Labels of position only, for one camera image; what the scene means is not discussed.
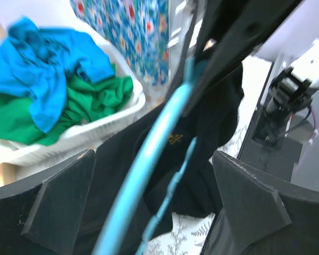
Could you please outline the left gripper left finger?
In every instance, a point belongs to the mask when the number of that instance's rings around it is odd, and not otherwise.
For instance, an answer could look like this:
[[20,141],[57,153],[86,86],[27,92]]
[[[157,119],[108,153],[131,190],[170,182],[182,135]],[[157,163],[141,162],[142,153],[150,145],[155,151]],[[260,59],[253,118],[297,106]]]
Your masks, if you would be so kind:
[[0,187],[0,254],[72,254],[94,167],[85,150]]

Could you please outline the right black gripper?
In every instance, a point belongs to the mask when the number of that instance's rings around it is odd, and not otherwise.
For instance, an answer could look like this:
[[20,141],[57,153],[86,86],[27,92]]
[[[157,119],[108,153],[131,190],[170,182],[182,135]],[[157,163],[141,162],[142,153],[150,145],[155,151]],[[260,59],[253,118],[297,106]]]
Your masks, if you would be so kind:
[[183,115],[210,85],[228,76],[255,47],[265,43],[300,1],[203,1],[204,16],[192,53],[208,64],[197,79]]

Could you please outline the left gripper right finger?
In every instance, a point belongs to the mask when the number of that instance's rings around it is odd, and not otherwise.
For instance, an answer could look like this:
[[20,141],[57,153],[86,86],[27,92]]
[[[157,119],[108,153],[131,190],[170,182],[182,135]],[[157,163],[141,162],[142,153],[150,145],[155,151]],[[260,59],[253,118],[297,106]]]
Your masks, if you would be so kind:
[[319,254],[319,192],[221,151],[212,162],[223,207],[202,254]]

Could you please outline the teal plastic hanger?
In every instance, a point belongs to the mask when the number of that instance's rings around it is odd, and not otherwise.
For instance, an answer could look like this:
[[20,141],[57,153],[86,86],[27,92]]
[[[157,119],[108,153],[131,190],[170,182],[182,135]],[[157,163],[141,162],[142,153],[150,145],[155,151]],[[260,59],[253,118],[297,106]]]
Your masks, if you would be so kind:
[[181,113],[188,103],[207,60],[198,64],[192,57],[184,65],[183,83],[164,105],[149,130],[114,200],[112,208],[93,248],[93,254],[117,254],[138,203]]

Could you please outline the white t shirt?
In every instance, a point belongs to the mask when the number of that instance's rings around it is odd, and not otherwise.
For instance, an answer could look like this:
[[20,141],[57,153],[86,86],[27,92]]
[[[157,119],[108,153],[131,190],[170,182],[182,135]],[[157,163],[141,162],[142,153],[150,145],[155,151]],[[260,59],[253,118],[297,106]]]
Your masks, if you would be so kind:
[[25,146],[0,139],[0,160],[20,157],[27,153],[36,151],[41,148],[41,145],[34,144],[32,146]]

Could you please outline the black t shirt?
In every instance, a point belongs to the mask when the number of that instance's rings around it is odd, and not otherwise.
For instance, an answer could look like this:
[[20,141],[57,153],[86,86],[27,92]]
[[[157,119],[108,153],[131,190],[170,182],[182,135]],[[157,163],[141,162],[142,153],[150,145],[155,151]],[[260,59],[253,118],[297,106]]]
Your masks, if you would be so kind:
[[[161,205],[167,186],[180,169],[193,138],[197,139],[197,144],[154,236],[172,230],[173,213],[204,218],[221,210],[222,201],[209,159],[236,131],[238,107],[244,97],[242,74],[243,67],[239,65],[219,84],[208,89],[191,112],[178,121],[140,199],[120,254],[136,252],[143,231]],[[156,107],[97,149],[93,180],[74,254],[91,254],[120,185],[161,110],[161,106]]]

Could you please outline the bright green t shirt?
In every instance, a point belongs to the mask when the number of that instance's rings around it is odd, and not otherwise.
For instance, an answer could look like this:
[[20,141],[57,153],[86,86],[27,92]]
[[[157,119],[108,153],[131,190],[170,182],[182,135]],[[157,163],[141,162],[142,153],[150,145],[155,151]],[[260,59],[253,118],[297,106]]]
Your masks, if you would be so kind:
[[121,110],[133,92],[130,76],[112,77],[96,84],[78,76],[67,80],[68,100],[54,128],[48,134],[36,127],[29,112],[32,100],[0,94],[0,139],[25,145],[56,143],[63,132],[82,121],[100,120]]

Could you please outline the teal t shirt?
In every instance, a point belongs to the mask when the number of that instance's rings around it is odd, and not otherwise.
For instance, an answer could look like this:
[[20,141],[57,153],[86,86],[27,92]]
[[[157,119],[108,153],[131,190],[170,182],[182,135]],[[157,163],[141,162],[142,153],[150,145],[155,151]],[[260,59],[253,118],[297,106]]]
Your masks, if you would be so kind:
[[44,133],[66,105],[66,78],[97,83],[115,75],[109,57],[84,32],[37,28],[27,17],[10,26],[0,45],[0,93],[30,97],[30,115]]

